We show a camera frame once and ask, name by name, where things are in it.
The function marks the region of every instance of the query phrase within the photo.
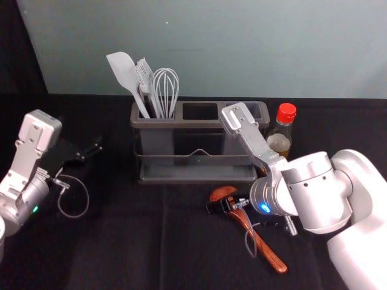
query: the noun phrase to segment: utensil holder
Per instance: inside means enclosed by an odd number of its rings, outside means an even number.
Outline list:
[[[177,101],[171,119],[142,118],[133,103],[131,125],[138,180],[166,182],[253,182],[256,170],[238,140],[219,119],[222,108],[238,101]],[[266,104],[245,101],[264,134],[270,117]]]

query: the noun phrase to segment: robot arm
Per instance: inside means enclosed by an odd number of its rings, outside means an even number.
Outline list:
[[[4,253],[4,238],[19,231],[50,191],[52,183],[70,185],[57,179],[58,171],[68,163],[83,164],[100,152],[99,141],[81,152],[66,140],[57,142],[62,123],[35,110],[24,116],[16,140],[16,153],[10,170],[0,183],[0,262]]]
[[[267,176],[251,187],[262,214],[298,215],[316,234],[351,226],[328,241],[336,269],[350,289],[387,289],[387,182],[361,153],[342,150],[329,160],[318,152],[287,162],[270,150],[244,103],[222,110],[226,131],[239,138]]]
[[[55,145],[61,128],[60,121],[40,110],[25,115],[11,168],[0,183],[0,216],[6,236],[15,234],[48,194],[50,176],[39,163]]]

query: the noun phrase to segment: soy sauce bottle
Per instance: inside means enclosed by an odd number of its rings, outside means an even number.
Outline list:
[[[269,147],[287,158],[291,146],[291,127],[296,118],[297,109],[291,103],[283,103],[278,107],[277,120],[274,128],[269,131],[266,141]]]

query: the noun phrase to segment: black table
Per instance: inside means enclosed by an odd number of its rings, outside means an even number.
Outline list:
[[[76,172],[91,195],[76,221],[58,213],[49,196],[25,227],[5,240],[0,289],[346,289],[330,262],[326,241],[279,227],[258,232],[289,267],[277,275],[244,247],[244,232],[204,208],[219,184],[138,185],[129,123],[131,99],[118,96],[7,96],[1,106],[4,176],[28,111],[65,117],[62,137],[86,146],[105,136],[104,151]],[[280,99],[262,99],[275,114]],[[290,158],[351,148],[387,175],[384,100],[291,100],[298,107]],[[253,221],[265,218],[250,212]],[[283,218],[273,217],[283,223]]]

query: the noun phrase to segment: wooden handle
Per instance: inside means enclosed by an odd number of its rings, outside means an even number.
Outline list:
[[[211,193],[210,201],[218,201],[219,199],[225,198],[234,192],[236,192],[235,187],[219,187]],[[273,252],[273,250],[264,242],[264,240],[262,240],[256,231],[250,227],[251,223],[249,217],[243,209],[233,210],[228,213],[228,215],[236,219],[249,232],[250,237],[255,240],[258,250],[267,259],[269,264],[271,264],[277,273],[285,274],[288,271],[288,267],[285,265],[285,263]]]
[[[242,209],[233,210],[228,215],[235,218],[244,228],[249,232],[249,236],[255,240],[256,247],[271,266],[280,274],[285,274],[288,271],[288,267],[285,263],[273,252],[273,250],[262,240],[262,238],[251,228],[249,217],[247,213]]]

